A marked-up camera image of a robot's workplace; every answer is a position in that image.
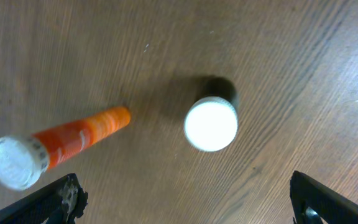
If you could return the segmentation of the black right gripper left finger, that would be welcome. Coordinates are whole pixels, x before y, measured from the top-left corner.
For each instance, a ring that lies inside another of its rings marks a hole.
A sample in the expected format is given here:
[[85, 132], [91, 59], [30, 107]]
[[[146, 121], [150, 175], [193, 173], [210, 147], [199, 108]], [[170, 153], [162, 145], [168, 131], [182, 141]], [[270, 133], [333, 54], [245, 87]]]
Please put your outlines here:
[[0, 223], [74, 224], [87, 204], [88, 193], [71, 173], [0, 210]]

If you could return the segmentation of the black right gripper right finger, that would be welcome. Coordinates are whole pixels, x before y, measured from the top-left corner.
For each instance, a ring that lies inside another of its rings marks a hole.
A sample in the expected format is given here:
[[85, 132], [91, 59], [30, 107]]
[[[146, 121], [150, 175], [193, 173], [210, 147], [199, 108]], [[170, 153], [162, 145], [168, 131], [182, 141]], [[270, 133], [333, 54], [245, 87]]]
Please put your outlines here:
[[358, 223], [358, 205], [310, 176], [294, 171], [290, 180], [293, 222]]

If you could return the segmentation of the dark bottle white cap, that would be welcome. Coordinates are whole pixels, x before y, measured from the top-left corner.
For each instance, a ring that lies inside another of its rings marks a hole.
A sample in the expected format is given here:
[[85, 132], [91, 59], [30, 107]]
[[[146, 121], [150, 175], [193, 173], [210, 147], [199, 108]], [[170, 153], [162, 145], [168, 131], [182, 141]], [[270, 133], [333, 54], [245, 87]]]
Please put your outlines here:
[[239, 129], [239, 97], [232, 81], [205, 77], [184, 119], [188, 142], [204, 152], [217, 152], [233, 142]]

